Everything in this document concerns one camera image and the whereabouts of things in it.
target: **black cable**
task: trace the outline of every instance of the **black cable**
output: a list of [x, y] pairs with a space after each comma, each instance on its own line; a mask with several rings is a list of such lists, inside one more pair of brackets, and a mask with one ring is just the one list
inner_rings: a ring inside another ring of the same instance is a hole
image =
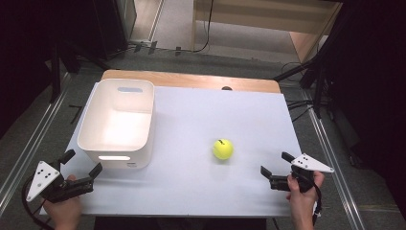
[[25, 181], [23, 188], [21, 190], [21, 201], [23, 202], [24, 210], [27, 212], [27, 214], [30, 216], [30, 218], [34, 221], [35, 224], [37, 224], [38, 226], [40, 226], [46, 230], [54, 230], [53, 227], [51, 227], [47, 223], [44, 223], [39, 218], [35, 217], [34, 213], [31, 212], [31, 209], [28, 206], [27, 200], [25, 199], [25, 197], [27, 196], [28, 185], [30, 184], [30, 182], [33, 181], [33, 179], [34, 179], [34, 173], [30, 177], [28, 177], [28, 179]]
[[280, 228], [279, 228], [279, 226], [278, 226], [278, 223], [277, 223], [277, 220], [276, 220], [275, 218], [272, 218], [272, 221], [274, 222], [275, 228], [276, 228], [277, 230], [280, 230]]
[[[210, 40], [210, 25], [211, 25], [211, 22], [212, 22], [213, 4], [214, 4], [214, 0], [212, 0], [212, 4], [211, 4], [211, 6], [210, 6], [210, 14], [209, 14], [209, 21], [208, 21], [208, 26], [207, 26], [207, 32], [206, 32], [206, 25], [204, 24], [205, 34], [206, 34], [206, 36], [207, 36], [207, 39], [206, 39], [206, 43], [205, 43], [205, 45], [203, 46], [203, 48], [201, 48], [200, 50], [196, 50], [196, 51], [192, 51], [192, 50], [173, 50], [173, 49], [165, 49], [165, 48], [154, 48], [154, 50], [158, 50], [158, 51], [170, 51], [170, 52], [199, 53], [199, 52], [203, 51], [204, 49], [206, 49], [206, 47], [207, 47], [208, 44], [209, 44], [209, 40]], [[141, 45], [141, 48], [149, 49], [148, 46], [143, 46], [143, 45]]]
[[[288, 65], [288, 64], [299, 64], [300, 66], [302, 66], [302, 64], [301, 64], [300, 62], [297, 62], [297, 61], [287, 62], [285, 65], [282, 66], [282, 68], [281, 68], [281, 74], [283, 74], [283, 68], [284, 68], [286, 65]], [[296, 82], [295, 80], [291, 80], [290, 77], [289, 77], [289, 78], [286, 78], [286, 80]]]
[[205, 45], [203, 46], [203, 48], [201, 48], [200, 50], [193, 51], [194, 53], [198, 53], [198, 52], [204, 50], [204, 49], [206, 48], [206, 46], [209, 44], [209, 38], [210, 38], [210, 23], [212, 22], [213, 2], [214, 2], [214, 0], [212, 0], [212, 4], [210, 5], [209, 23], [208, 23], [208, 25], [207, 25], [207, 40], [206, 40], [206, 44], [205, 44]]
[[295, 119], [292, 120], [292, 123], [296, 122], [296, 120], [298, 120], [299, 118], [301, 118], [303, 115], [305, 115], [305, 113], [312, 108], [313, 106], [307, 108], [301, 115], [297, 116]]

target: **white storage basket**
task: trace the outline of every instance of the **white storage basket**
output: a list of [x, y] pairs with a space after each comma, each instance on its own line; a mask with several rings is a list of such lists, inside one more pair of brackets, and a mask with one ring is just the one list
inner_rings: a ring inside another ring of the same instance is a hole
[[151, 158], [154, 85], [147, 80], [102, 80], [90, 99], [78, 146], [104, 168], [145, 167]]

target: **white tabletop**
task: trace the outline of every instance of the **white tabletop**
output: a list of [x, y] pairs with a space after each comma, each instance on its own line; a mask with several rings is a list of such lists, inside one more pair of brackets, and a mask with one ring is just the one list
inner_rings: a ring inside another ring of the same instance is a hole
[[[152, 159], [140, 170], [103, 169], [83, 213], [97, 216], [289, 216], [286, 192], [270, 189], [260, 166], [288, 175], [282, 151], [301, 150], [283, 94], [155, 87]], [[86, 177], [96, 163], [77, 144], [81, 116], [62, 173]], [[217, 139], [233, 142], [226, 161], [212, 153]]]

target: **human hand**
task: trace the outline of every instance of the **human hand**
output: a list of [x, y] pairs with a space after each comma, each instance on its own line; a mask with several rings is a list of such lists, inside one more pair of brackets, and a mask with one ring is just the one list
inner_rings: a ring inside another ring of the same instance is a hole
[[[321, 187], [325, 176], [321, 172], [314, 172], [314, 183], [317, 187]], [[313, 229], [313, 207], [317, 200], [316, 189], [312, 187], [305, 193], [300, 192], [298, 180], [289, 175], [287, 177], [287, 184], [290, 193], [286, 199], [290, 201], [290, 212], [293, 224], [296, 230]]]
[[[68, 180], [76, 180], [74, 175], [69, 175]], [[81, 203], [78, 196], [59, 203], [44, 202], [44, 209], [55, 223], [56, 230], [77, 229], [81, 215]]]

